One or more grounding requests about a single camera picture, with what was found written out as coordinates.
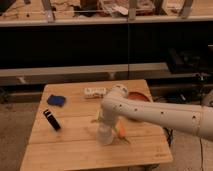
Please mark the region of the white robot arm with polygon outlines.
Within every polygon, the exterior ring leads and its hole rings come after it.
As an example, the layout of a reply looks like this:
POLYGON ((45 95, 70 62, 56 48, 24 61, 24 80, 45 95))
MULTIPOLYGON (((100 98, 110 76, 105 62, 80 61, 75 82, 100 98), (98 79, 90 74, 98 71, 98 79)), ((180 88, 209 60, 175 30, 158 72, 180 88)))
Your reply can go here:
POLYGON ((128 89, 115 84, 100 103, 97 140, 111 144, 113 128, 120 116, 172 128, 213 141, 213 107, 128 99, 128 89))

